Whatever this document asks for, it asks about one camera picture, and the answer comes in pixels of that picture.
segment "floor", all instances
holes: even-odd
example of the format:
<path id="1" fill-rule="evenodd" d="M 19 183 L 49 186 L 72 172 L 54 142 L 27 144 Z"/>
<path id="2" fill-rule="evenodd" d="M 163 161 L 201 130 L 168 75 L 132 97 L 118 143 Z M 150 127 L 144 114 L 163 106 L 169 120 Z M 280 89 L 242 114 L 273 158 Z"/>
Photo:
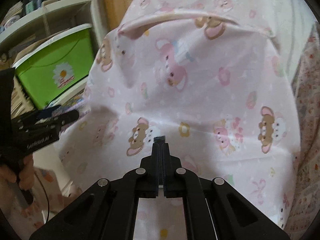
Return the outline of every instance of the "floor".
<path id="1" fill-rule="evenodd" d="M 57 176 L 59 187 L 62 191 L 70 184 L 70 176 L 64 170 L 62 163 L 55 151 L 53 144 L 48 145 L 33 153 L 34 166 L 53 170 Z"/>

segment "flower print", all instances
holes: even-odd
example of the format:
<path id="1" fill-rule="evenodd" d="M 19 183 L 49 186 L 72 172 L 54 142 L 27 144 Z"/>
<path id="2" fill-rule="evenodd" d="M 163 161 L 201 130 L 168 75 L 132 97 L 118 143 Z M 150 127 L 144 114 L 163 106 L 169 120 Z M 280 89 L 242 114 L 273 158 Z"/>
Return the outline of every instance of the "flower print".
<path id="1" fill-rule="evenodd" d="M 181 137 L 189 137 L 190 126 L 187 123 L 181 122 L 179 126 L 179 133 Z"/>
<path id="2" fill-rule="evenodd" d="M 250 10 L 249 17 L 253 19 L 256 16 L 257 12 L 255 10 Z"/>
<path id="3" fill-rule="evenodd" d="M 61 63 L 56 65 L 55 69 L 53 70 L 54 82 L 57 84 L 58 88 L 64 87 L 70 81 L 74 80 L 74 74 L 72 66 L 68 63 Z"/>
<path id="4" fill-rule="evenodd" d="M 132 106 L 131 106 L 130 103 L 126 103 L 126 104 L 125 104 L 125 113 L 126 113 L 127 115 L 132 114 Z"/>
<path id="5" fill-rule="evenodd" d="M 222 86 L 227 86 L 230 84 L 230 76 L 231 73 L 229 70 L 223 67 L 219 68 L 218 78 Z"/>
<path id="6" fill-rule="evenodd" d="M 111 97 L 111 98 L 114 98 L 115 97 L 115 90 L 111 87 L 108 87 L 108 95 Z"/>

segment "green storage box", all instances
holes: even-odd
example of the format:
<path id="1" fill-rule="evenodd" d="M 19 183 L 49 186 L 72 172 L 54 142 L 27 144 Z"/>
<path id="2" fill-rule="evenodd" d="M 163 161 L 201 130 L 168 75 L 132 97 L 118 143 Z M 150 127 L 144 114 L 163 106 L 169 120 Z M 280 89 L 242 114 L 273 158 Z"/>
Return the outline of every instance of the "green storage box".
<path id="1" fill-rule="evenodd" d="M 82 24 L 60 33 L 13 65 L 38 109 L 88 75 L 94 60 L 90 28 Z"/>

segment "daisy sticker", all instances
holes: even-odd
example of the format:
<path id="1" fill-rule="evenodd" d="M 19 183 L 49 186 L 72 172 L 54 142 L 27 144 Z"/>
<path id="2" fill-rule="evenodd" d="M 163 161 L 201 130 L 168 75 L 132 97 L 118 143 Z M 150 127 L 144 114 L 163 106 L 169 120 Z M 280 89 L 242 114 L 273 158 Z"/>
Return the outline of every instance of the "daisy sticker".
<path id="1" fill-rule="evenodd" d="M 75 79 L 72 66 L 66 62 L 56 65 L 56 68 L 53 70 L 53 72 L 53 79 L 58 88 L 64 87 Z"/>

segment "bottle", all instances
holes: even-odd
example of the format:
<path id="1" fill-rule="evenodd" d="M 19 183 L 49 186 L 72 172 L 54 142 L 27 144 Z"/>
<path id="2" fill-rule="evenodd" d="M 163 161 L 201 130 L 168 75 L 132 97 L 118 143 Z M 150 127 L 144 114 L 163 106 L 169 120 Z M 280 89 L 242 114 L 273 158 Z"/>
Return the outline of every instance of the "bottle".
<path id="1" fill-rule="evenodd" d="M 41 7 L 41 4 L 42 4 L 42 0 L 37 0 L 37 9 Z"/>

